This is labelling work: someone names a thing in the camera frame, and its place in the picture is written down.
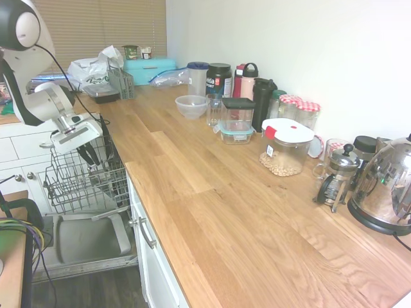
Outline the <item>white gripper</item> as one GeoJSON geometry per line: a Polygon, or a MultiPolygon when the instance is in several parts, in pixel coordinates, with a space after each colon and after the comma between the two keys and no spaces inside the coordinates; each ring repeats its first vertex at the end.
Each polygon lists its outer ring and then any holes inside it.
{"type": "Polygon", "coordinates": [[[51,142],[60,154],[66,154],[76,149],[90,167],[95,167],[100,165],[100,160],[89,142],[100,137],[102,133],[100,125],[95,120],[88,119],[75,125],[71,132],[54,134],[51,136],[51,142]]]}

